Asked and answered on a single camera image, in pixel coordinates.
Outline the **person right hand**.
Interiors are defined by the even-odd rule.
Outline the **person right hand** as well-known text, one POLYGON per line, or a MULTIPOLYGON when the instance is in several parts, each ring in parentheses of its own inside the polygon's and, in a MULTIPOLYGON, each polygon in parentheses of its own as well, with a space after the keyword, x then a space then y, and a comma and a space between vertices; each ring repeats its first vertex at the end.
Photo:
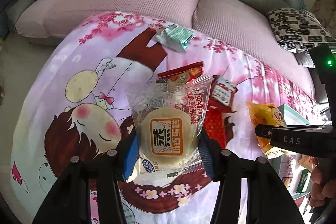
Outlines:
POLYGON ((311 181, 313 182, 313 186, 310 193, 309 205, 311 207, 320 207, 325 203, 325 196, 323 195, 323 185, 322 185, 322 172, 319 170, 318 167, 318 159, 312 159, 313 164, 315 167, 311 172, 311 181))

